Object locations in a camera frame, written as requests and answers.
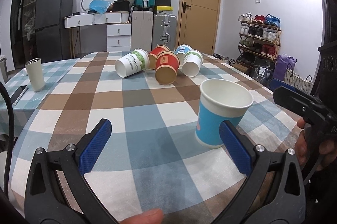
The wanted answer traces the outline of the person right hand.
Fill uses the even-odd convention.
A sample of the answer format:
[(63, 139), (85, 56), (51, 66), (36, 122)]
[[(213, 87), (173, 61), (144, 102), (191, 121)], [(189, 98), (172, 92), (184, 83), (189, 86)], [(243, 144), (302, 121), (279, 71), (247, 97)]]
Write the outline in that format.
[(308, 160), (312, 160), (313, 163), (310, 163), (310, 166), (315, 166), (316, 171), (320, 171), (336, 159), (336, 140), (332, 138), (318, 140), (314, 127), (303, 118), (298, 120), (297, 127), (302, 129), (302, 132), (294, 149), (301, 166), (307, 166)]

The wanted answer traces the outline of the person left hand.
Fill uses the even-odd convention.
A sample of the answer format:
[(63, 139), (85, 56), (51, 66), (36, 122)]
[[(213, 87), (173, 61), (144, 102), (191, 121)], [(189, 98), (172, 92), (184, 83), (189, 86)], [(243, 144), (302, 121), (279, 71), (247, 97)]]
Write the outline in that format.
[(164, 219), (163, 211), (159, 208), (145, 211), (142, 214), (126, 218), (120, 224), (161, 224)]

